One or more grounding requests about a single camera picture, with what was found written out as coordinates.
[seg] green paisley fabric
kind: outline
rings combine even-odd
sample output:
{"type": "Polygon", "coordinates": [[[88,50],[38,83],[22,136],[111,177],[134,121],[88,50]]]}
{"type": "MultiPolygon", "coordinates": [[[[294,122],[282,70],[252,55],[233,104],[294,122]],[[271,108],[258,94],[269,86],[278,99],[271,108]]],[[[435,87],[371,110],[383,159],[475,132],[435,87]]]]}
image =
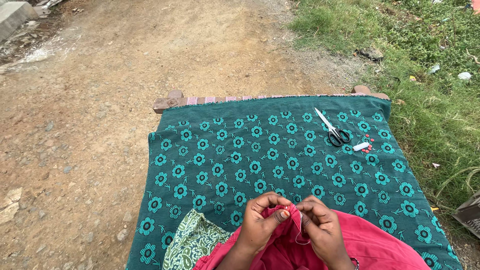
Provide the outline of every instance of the green paisley fabric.
{"type": "Polygon", "coordinates": [[[149,169],[129,270],[161,269],[191,210],[227,232],[248,199],[308,195],[362,217],[413,247],[432,270],[462,269],[374,97],[287,97],[165,110],[149,134],[149,169]],[[318,108],[351,142],[335,147],[318,108]],[[369,141],[369,153],[353,146],[369,141]]]}

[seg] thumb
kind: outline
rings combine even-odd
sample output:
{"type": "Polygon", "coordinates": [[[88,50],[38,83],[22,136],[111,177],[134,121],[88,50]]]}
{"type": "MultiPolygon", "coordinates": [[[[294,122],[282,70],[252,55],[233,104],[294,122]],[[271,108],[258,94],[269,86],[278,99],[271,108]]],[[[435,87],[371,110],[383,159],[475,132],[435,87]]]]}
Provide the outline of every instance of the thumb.
{"type": "Polygon", "coordinates": [[[270,233],[273,233],[275,228],[285,220],[287,220],[290,217],[290,212],[288,212],[285,209],[279,209],[273,214],[271,214],[268,218],[266,218],[264,222],[264,228],[269,231],[270,233]]]}

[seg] white thread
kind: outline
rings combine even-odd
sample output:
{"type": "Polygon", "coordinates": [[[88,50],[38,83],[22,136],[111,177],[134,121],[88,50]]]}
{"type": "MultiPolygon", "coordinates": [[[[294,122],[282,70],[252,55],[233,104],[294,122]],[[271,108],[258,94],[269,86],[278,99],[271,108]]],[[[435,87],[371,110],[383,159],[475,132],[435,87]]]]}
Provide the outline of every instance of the white thread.
{"type": "Polygon", "coordinates": [[[302,218],[302,216],[303,216],[300,211],[299,211],[299,213],[300,213],[300,231],[299,231],[299,233],[297,234],[297,236],[295,236],[295,242],[296,242],[297,244],[299,244],[299,245],[308,245],[308,244],[310,244],[310,239],[308,239],[308,242],[306,242],[306,243],[299,243],[299,242],[297,241],[297,237],[298,237],[299,234],[301,233],[301,218],[302,218]]]}

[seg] stone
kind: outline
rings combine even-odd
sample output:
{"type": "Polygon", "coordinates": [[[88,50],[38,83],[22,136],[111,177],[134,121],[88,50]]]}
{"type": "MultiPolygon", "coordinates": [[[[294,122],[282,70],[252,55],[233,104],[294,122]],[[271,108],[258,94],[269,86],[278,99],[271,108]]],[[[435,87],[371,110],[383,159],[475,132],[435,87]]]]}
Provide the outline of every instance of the stone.
{"type": "Polygon", "coordinates": [[[117,239],[122,242],[123,240],[125,240],[125,238],[127,238],[128,236],[128,231],[127,229],[123,229],[121,230],[118,234],[117,234],[117,239]]]}

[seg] red cloth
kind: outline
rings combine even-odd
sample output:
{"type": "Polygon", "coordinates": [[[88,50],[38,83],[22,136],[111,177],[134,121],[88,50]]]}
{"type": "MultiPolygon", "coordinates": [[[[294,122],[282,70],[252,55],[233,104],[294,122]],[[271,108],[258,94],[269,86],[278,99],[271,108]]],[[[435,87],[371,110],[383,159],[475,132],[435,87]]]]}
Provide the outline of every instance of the red cloth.
{"type": "MultiPolygon", "coordinates": [[[[266,208],[264,218],[283,206],[266,208]]],[[[290,218],[282,222],[273,232],[266,247],[252,261],[250,270],[326,270],[325,264],[315,255],[311,244],[299,234],[301,213],[291,204],[290,218]]],[[[423,259],[410,246],[382,231],[370,222],[335,211],[340,221],[343,240],[350,257],[359,261],[361,269],[430,270],[423,259]]],[[[225,242],[218,243],[212,253],[200,258],[193,270],[212,270],[223,260],[235,244],[241,227],[225,242]]]]}

